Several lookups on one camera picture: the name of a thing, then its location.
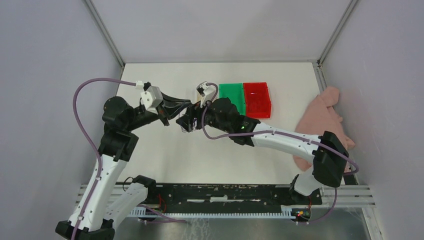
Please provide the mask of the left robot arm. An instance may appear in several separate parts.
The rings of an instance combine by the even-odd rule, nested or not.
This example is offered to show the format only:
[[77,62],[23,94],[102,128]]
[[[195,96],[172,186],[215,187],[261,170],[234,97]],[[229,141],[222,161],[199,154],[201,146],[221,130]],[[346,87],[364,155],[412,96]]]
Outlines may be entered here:
[[167,126],[184,108],[188,99],[166,94],[158,97],[142,93],[154,109],[148,111],[143,104],[134,108],[120,96],[109,98],[103,106],[104,134],[100,146],[95,147],[97,162],[86,191],[68,220],[58,222],[55,232],[67,240],[112,240],[116,229],[140,203],[156,200],[156,181],[137,176],[112,204],[108,204],[118,177],[128,164],[139,138],[133,130],[161,120]]

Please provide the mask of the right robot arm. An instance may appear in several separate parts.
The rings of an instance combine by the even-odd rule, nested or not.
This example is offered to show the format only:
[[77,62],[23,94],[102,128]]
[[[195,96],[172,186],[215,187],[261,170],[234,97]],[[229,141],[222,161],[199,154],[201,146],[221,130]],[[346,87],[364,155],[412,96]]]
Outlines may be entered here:
[[318,188],[338,188],[342,183],[349,155],[330,131],[313,135],[272,127],[240,114],[229,98],[191,104],[176,123],[187,132],[205,131],[209,126],[238,145],[270,148],[306,160],[311,167],[295,176],[288,191],[295,204],[302,204]]

